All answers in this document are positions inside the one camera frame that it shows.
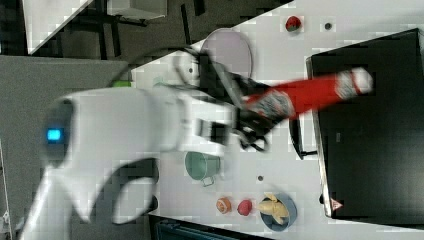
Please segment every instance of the mug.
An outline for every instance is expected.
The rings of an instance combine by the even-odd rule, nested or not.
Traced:
[[[220,158],[199,152],[187,152],[185,166],[191,178],[202,181],[203,186],[207,187],[215,183],[214,175],[219,172]],[[210,179],[211,183],[207,184],[206,179]]]

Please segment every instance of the red bottle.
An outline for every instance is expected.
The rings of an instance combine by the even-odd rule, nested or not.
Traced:
[[[372,91],[373,79],[363,68],[354,68],[308,80],[272,86],[250,95],[249,110],[269,119],[295,119],[308,110],[319,110]]]

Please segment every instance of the round white object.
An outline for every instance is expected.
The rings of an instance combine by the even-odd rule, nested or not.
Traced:
[[[229,72],[246,78],[252,74],[252,53],[247,39],[239,32],[230,28],[215,30],[201,50],[208,50],[212,60],[223,64]]]

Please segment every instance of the red object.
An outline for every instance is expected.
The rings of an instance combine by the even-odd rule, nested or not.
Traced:
[[[251,95],[247,107],[260,115],[295,119],[309,110],[356,97],[372,90],[372,77],[362,68],[303,81],[272,86],[263,94]]]
[[[243,200],[238,208],[237,211],[240,215],[247,216],[249,215],[250,211],[252,211],[252,202],[250,200]]]
[[[302,25],[302,22],[300,21],[300,19],[298,17],[292,16],[292,17],[289,17],[289,19],[286,22],[286,29],[289,32],[293,32],[299,29],[301,25]]]

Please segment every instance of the gray wall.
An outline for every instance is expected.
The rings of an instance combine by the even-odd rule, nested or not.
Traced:
[[[126,64],[0,56],[0,138],[12,230],[28,213],[41,180],[40,129],[48,104],[73,91],[105,87]],[[72,239],[150,239],[144,218],[122,226],[87,224],[74,211],[71,222]]]

